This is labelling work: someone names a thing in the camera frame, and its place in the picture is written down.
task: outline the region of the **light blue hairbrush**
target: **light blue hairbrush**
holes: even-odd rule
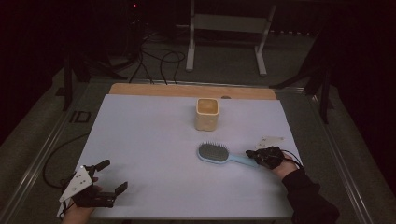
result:
[[[198,157],[203,161],[209,161],[216,164],[224,164],[227,161],[236,161],[245,165],[259,167],[259,164],[257,164],[253,159],[233,155],[228,151],[226,146],[211,142],[204,142],[198,147]]]

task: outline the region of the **dark gray floor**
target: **dark gray floor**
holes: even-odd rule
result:
[[[299,35],[270,35],[264,48],[264,60],[266,62],[268,77],[259,77],[256,60],[254,58],[253,43],[249,40],[239,41],[237,44],[230,42],[213,43],[198,39],[195,57],[194,71],[185,72],[185,61],[180,64],[177,71],[178,84],[215,83],[228,85],[248,85],[266,87],[281,82],[294,76],[301,66],[306,53],[312,46],[314,39]],[[145,51],[161,58],[166,51],[172,49],[187,54],[187,42],[180,38],[173,42],[151,42],[145,46]],[[166,60],[175,60],[176,57],[169,55]],[[147,54],[144,55],[144,64],[149,75],[157,84],[163,83],[160,72],[160,61]],[[130,77],[137,64],[120,72],[121,75]],[[177,65],[165,63],[163,72],[166,79],[172,82]],[[147,81],[146,72],[140,69],[133,82]],[[62,73],[54,78],[53,87],[43,95],[35,107],[15,129],[0,150],[0,175],[3,177],[0,185],[1,209],[5,211],[5,205],[9,204],[11,196],[18,191],[21,179],[25,171],[34,162],[40,149],[45,146],[58,147],[62,143],[88,133],[93,125],[94,118],[99,110],[104,95],[108,92],[112,83],[119,80],[108,77],[93,77],[89,84],[79,84],[76,92],[82,90],[79,99],[72,105],[73,110],[90,111],[92,118],[89,123],[68,123],[61,125],[58,120],[70,117],[70,112],[62,112],[63,98],[55,97],[57,88],[62,86]],[[311,97],[300,94],[295,89],[302,87],[304,80],[293,84],[292,91],[278,91],[276,96],[282,102],[290,123],[294,140],[299,148],[305,169],[312,179],[322,185],[321,193],[340,209],[341,216],[338,223],[360,223],[360,209],[354,207],[350,201],[351,195],[356,192],[348,191],[343,176],[345,172],[353,176],[354,188],[358,190],[358,196],[364,203],[364,207],[370,214],[369,222],[362,223],[395,223],[395,199],[390,192],[382,175],[377,170],[366,145],[361,139],[358,130],[344,109],[337,96],[335,88],[332,88],[332,109],[329,110],[328,126],[323,126],[316,113],[316,105],[312,104]],[[59,133],[52,133],[53,127],[62,127]],[[340,149],[341,156],[334,155],[332,139],[336,147]],[[46,142],[49,136],[56,136],[56,142]],[[62,147],[51,159],[48,165],[48,177],[51,183],[57,184],[58,180],[65,175],[73,173],[77,165],[78,157],[84,147],[86,137],[82,137]],[[344,170],[337,166],[339,160],[345,162]],[[59,208],[58,199],[60,191],[51,189],[45,185],[41,174],[29,173],[26,176],[34,176],[33,186],[26,189],[26,197],[15,197],[21,200],[16,206],[17,210],[10,223],[56,223],[56,212]],[[134,223],[272,223],[270,220],[255,221],[165,221],[135,220]],[[120,223],[120,220],[91,220],[90,223]],[[289,220],[277,220],[276,223],[290,223]]]

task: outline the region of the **hand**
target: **hand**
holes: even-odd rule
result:
[[[283,153],[286,159],[292,160],[292,157],[286,153]],[[279,176],[280,179],[283,179],[286,175],[291,172],[297,170],[297,166],[292,161],[282,161],[279,166],[274,168],[272,171]]]
[[[97,180],[97,177],[93,178],[93,182],[96,182]],[[102,190],[102,188],[98,186],[94,187],[99,191]],[[88,222],[92,212],[95,210],[93,207],[78,207],[76,204],[74,204],[73,199],[70,199],[69,204],[72,205],[69,209],[67,209],[62,224],[85,224]]]

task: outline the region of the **floor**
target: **floor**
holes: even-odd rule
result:
[[[314,43],[312,37],[272,35],[263,57],[268,76],[260,77],[254,57],[257,36],[235,35],[214,40],[208,33],[197,39],[192,72],[184,70],[188,38],[180,30],[176,40],[152,35],[143,46],[143,64],[131,80],[138,63],[119,71],[122,82],[164,84],[242,85],[266,88],[297,74]],[[121,82],[93,73],[90,83],[75,83],[75,100],[63,112],[64,99],[55,96],[63,86],[63,71],[54,77],[52,88],[36,103],[0,150],[0,209],[3,223],[55,223],[61,192],[44,182],[42,167],[50,152],[59,148],[46,163],[46,177],[53,185],[72,174],[104,95],[113,83]],[[329,125],[320,124],[315,97],[305,96],[306,80],[276,91],[288,114],[293,136],[311,178],[322,185],[321,193],[341,211],[338,223],[396,223],[396,201],[350,116],[331,88]],[[70,122],[73,111],[90,111],[87,123]],[[92,219],[90,223],[121,223],[122,220]],[[289,220],[134,220],[133,223],[290,223]]]

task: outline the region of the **cup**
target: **cup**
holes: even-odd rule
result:
[[[196,104],[195,129],[215,131],[218,126],[219,102],[216,99],[200,98]]]

